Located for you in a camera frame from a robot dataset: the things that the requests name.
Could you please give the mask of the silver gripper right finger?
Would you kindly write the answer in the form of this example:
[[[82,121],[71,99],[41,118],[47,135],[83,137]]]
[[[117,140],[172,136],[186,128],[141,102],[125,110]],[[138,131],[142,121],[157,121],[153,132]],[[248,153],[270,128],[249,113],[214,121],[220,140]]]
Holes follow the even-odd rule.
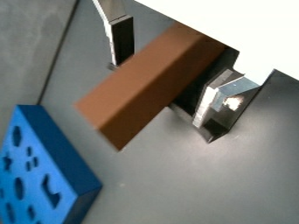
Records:
[[[241,73],[222,69],[206,83],[192,117],[198,129],[209,119],[225,128],[237,120],[258,85]]]

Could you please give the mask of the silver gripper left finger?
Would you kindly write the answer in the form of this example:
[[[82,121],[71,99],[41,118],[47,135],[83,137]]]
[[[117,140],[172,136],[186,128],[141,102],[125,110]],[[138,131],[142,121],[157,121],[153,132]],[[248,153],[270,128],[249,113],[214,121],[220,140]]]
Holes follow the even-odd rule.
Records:
[[[109,43],[110,60],[117,67],[134,53],[133,17],[122,0],[91,0],[101,17]]]

